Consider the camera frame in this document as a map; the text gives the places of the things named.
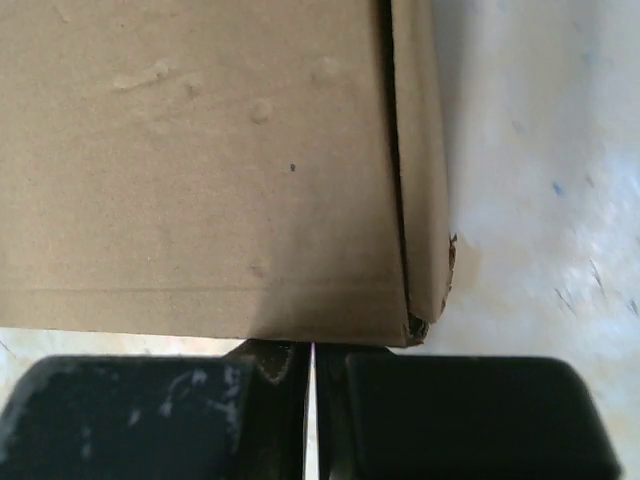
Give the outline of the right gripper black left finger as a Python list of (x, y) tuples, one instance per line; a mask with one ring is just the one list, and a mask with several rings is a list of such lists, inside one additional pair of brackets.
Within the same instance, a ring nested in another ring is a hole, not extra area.
[(300, 479), (311, 347), (50, 356), (1, 414), (5, 479)]

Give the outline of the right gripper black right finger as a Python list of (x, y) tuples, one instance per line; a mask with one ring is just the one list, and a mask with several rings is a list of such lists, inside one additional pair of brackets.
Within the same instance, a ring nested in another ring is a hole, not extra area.
[(617, 479), (594, 400), (549, 357), (319, 344), (323, 479)]

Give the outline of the brown cardboard box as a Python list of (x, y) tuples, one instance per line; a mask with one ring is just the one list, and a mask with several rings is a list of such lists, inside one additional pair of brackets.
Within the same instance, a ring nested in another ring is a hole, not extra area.
[(5, 327), (423, 341), (451, 288), (427, 1), (5, 1)]

